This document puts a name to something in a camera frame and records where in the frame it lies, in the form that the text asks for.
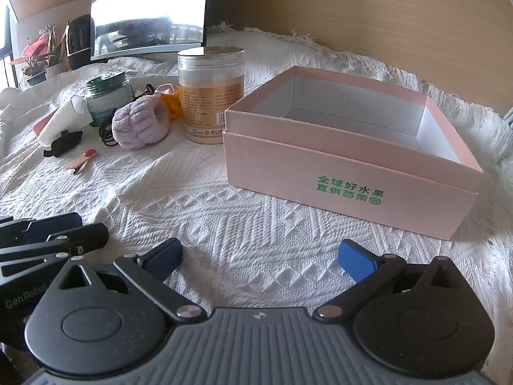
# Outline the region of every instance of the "white pot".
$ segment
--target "white pot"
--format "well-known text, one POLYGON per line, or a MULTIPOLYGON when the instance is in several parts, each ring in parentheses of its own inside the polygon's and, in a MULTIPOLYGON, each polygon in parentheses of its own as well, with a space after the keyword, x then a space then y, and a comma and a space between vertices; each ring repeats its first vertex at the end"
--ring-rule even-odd
POLYGON ((49 66, 46 69, 46 79, 51 79, 55 76, 58 76, 58 74, 62 74, 66 71, 66 68, 64 67, 64 64, 61 62, 54 66, 49 66))

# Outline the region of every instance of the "open cardboard box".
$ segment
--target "open cardboard box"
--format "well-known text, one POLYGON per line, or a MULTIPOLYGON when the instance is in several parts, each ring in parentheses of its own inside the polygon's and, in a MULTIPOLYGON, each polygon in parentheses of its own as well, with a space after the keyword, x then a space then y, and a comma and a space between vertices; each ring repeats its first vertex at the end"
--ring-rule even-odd
POLYGON ((427 95, 300 66, 232 105, 223 141, 235 186, 441 239, 483 177, 427 95))

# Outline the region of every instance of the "silver screw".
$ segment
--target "silver screw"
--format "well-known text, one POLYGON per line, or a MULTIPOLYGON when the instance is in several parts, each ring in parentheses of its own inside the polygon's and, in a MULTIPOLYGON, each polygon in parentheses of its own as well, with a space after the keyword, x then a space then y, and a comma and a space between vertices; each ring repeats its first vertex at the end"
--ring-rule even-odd
POLYGON ((183 305, 176 310, 176 314, 182 318, 194 318, 199 316, 201 313, 202 310, 197 305, 183 305))
POLYGON ((317 309, 317 313, 324 318, 340 317, 342 315, 342 308, 336 305, 323 305, 317 309))

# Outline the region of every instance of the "jar label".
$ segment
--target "jar label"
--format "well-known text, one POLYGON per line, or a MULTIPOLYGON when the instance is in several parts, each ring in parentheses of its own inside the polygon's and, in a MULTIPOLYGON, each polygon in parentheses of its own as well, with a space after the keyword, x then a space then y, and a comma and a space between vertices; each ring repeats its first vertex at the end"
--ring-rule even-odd
POLYGON ((225 110, 240 100, 244 92, 244 76, 236 83, 232 82, 214 88, 180 85, 180 103, 187 133, 205 138, 221 136, 225 128, 225 110))

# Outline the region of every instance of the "black cord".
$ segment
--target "black cord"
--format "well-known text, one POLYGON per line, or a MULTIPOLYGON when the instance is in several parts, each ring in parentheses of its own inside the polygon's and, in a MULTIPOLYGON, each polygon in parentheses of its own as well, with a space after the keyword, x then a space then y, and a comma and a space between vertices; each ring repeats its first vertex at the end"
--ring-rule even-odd
MULTIPOLYGON (((132 102, 141 98, 144 95, 153 95, 155 93, 155 88, 151 84, 146 85, 146 91, 143 92, 140 96, 135 97, 132 102)), ((114 139, 114 135, 112 134, 112 118, 114 114, 107 117, 103 122, 99 125, 98 134, 99 137, 102 138, 102 142, 105 146, 117 146, 119 143, 114 139)))

